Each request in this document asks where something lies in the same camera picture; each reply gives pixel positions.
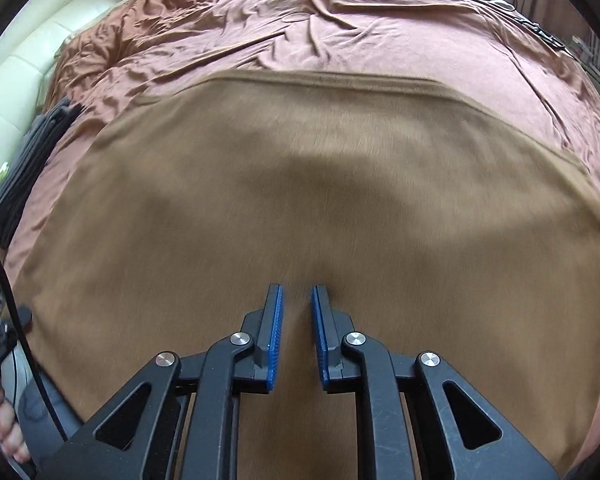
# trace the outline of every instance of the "person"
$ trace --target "person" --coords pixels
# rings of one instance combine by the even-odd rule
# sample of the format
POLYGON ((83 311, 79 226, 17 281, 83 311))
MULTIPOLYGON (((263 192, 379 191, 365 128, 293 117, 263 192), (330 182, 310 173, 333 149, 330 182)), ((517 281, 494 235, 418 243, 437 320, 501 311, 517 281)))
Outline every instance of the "person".
POLYGON ((0 445, 2 452, 13 457, 18 463, 30 460, 29 449, 24 442, 22 430, 16 421, 16 412, 11 403, 4 397, 0 386, 0 445))

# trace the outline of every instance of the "triangular cutout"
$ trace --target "triangular cutout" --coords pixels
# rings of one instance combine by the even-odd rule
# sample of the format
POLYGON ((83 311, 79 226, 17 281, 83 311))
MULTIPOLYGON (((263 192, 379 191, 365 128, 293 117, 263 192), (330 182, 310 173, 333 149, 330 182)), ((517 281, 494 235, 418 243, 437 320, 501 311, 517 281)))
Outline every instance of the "triangular cutout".
POLYGON ((447 381, 442 385, 451 412, 467 449, 478 449, 502 436, 500 428, 462 391, 457 384, 447 381))
POLYGON ((150 393, 149 383, 144 383, 136 389, 96 430, 96 440, 117 447, 121 451, 128 449, 136 436, 140 417, 150 393))

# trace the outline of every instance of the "curtain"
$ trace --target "curtain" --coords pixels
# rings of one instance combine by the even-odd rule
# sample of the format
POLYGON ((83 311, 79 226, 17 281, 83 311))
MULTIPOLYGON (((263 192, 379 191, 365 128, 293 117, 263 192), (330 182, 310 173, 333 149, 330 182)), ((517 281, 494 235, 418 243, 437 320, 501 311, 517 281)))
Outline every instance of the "curtain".
POLYGON ((568 0, 516 0, 515 4, 523 16, 566 44, 570 43, 572 36, 586 40, 589 34, 589 25, 568 0))

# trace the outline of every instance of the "bed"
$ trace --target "bed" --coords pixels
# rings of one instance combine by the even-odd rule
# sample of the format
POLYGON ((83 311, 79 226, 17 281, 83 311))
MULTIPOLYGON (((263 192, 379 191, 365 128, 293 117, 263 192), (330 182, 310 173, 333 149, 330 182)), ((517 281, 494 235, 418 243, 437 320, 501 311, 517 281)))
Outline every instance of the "bed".
MULTIPOLYGON (((435 79, 496 110, 523 132, 575 153, 600 191, 598 94, 574 59, 531 34, 503 0, 379 6, 376 0, 336 6, 332 0, 312 0, 311 10, 305 0, 280 0, 279 7, 262 7, 262 0, 126 0, 79 33, 119 1, 73 26, 75 39, 55 60, 47 51, 27 89, 28 115, 18 118, 12 146, 28 128, 43 72, 54 61, 58 67, 44 107, 66 94, 85 111, 56 146, 27 201, 5 260, 12 282, 17 283, 79 161, 135 95, 171 94, 229 68, 435 79), (87 48, 90 44, 98 49, 87 48)), ((599 443, 600 402, 576 462, 599 443)))

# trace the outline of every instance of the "white leather headboard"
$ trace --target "white leather headboard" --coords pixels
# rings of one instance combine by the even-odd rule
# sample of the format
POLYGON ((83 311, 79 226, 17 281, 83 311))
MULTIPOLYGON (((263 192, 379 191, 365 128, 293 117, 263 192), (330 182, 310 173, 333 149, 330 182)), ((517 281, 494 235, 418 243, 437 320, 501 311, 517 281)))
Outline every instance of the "white leather headboard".
POLYGON ((29 0, 0 37, 0 167, 35 115, 38 89, 64 39, 123 0, 29 0))

